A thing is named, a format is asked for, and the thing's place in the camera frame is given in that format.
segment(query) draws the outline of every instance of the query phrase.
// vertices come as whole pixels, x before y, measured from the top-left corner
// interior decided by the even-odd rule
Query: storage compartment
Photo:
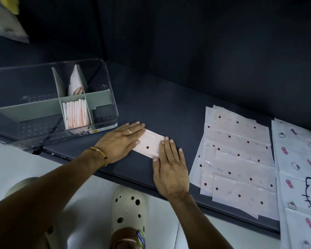
[[[75,65],[88,88],[67,96]],[[91,125],[66,130],[62,103],[84,99]],[[116,126],[118,112],[100,59],[0,68],[0,143],[30,148]]]

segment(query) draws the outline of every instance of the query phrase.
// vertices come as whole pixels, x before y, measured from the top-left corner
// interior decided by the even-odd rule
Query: white floor
[[[0,200],[17,182],[41,176],[59,164],[11,146],[0,146]],[[118,185],[91,176],[76,192],[58,219],[62,248],[108,248],[111,200]],[[188,248],[183,230],[167,201],[147,196],[148,249]],[[209,217],[234,248],[280,248],[280,241],[254,231]]]

